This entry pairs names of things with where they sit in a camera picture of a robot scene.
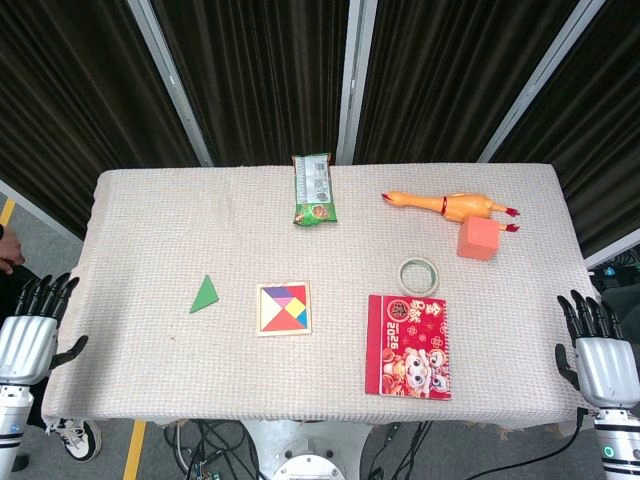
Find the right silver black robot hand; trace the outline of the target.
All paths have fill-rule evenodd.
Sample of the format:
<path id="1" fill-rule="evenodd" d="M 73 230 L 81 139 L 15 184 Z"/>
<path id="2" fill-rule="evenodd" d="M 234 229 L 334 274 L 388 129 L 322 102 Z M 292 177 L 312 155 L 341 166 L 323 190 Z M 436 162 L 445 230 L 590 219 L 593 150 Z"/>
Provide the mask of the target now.
<path id="1" fill-rule="evenodd" d="M 606 303 L 572 290 L 557 301 L 563 311 L 573 348 L 574 366 L 565 346 L 555 345 L 559 374 L 598 408 L 632 409 L 639 403 L 639 375 L 632 346 Z"/>

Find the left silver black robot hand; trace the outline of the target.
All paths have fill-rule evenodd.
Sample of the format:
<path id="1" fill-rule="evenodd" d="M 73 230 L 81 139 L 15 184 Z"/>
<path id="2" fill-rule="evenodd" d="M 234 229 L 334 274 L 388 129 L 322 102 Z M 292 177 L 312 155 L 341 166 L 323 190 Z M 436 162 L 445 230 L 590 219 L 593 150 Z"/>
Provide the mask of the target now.
<path id="1" fill-rule="evenodd" d="M 88 343 L 80 336 L 59 353 L 58 334 L 79 279 L 65 273 L 28 281 L 20 290 L 14 312 L 1 327 L 1 383 L 32 386 L 57 367 L 74 360 Z"/>

